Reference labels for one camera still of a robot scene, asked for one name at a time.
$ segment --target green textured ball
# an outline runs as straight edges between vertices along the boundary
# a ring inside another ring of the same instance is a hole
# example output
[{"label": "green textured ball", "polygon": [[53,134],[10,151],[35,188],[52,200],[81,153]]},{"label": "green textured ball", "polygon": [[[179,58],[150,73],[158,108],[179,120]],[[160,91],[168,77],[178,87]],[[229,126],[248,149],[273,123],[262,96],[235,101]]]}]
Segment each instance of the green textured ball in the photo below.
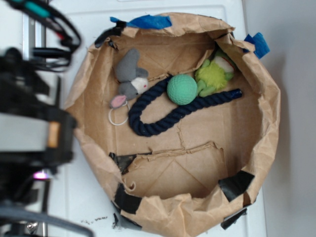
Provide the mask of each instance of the green textured ball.
[{"label": "green textured ball", "polygon": [[179,74],[170,79],[167,94],[177,105],[187,105],[197,96],[198,85],[189,75]]}]

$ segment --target pink light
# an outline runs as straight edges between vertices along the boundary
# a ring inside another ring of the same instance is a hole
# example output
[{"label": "pink light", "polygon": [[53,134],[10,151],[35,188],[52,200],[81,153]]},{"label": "pink light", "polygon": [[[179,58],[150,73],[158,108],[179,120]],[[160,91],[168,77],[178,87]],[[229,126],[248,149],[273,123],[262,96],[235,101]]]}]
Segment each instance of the pink light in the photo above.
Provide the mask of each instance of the pink light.
[{"label": "pink light", "polygon": [[48,174],[43,172],[37,172],[33,175],[34,179],[48,179]]}]

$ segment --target pink mouse ear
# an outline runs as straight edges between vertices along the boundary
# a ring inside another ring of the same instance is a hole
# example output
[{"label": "pink mouse ear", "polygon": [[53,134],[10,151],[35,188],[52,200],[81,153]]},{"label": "pink mouse ear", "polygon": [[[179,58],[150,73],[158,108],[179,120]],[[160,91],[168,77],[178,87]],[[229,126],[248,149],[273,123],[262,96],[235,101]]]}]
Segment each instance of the pink mouse ear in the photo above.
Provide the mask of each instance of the pink mouse ear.
[{"label": "pink mouse ear", "polygon": [[117,96],[114,96],[113,99],[110,101],[110,107],[112,109],[118,109],[119,107],[123,106],[125,102],[126,102],[125,95],[117,95]]}]

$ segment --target yellow-green fuzzy toy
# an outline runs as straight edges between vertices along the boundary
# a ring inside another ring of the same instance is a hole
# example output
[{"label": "yellow-green fuzzy toy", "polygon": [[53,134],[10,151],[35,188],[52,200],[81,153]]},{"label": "yellow-green fuzzy toy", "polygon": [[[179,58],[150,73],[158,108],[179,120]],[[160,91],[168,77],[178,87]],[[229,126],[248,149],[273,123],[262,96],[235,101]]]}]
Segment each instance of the yellow-green fuzzy toy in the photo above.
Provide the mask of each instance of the yellow-green fuzzy toy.
[{"label": "yellow-green fuzzy toy", "polygon": [[213,86],[217,90],[223,89],[227,85],[225,80],[225,71],[215,61],[209,61],[208,59],[204,62],[208,64],[207,67],[201,67],[196,72],[196,81],[204,81],[206,86]]},{"label": "yellow-green fuzzy toy", "polygon": [[236,65],[227,54],[218,49],[214,59],[206,59],[195,73],[198,95],[205,97],[224,89],[233,78],[235,68]]}]

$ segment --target navy rope toy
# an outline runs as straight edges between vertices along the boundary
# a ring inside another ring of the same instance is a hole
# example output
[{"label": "navy rope toy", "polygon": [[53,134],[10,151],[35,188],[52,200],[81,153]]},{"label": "navy rope toy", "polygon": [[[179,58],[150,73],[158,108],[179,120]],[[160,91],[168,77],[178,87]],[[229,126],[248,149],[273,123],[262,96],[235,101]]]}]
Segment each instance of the navy rope toy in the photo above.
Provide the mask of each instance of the navy rope toy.
[{"label": "navy rope toy", "polygon": [[162,132],[172,128],[174,124],[178,123],[180,119],[184,118],[192,112],[197,110],[208,108],[210,106],[221,105],[227,102],[231,102],[234,99],[242,96],[240,89],[224,91],[221,93],[212,94],[206,97],[197,97],[194,101],[187,105],[179,106],[172,110],[166,117],[155,123],[143,123],[140,121],[140,116],[143,110],[157,97],[166,92],[168,82],[172,77],[168,77],[165,80],[158,82],[151,87],[148,91],[142,94],[128,112],[129,125],[134,132],[139,136],[151,137],[158,135]]}]

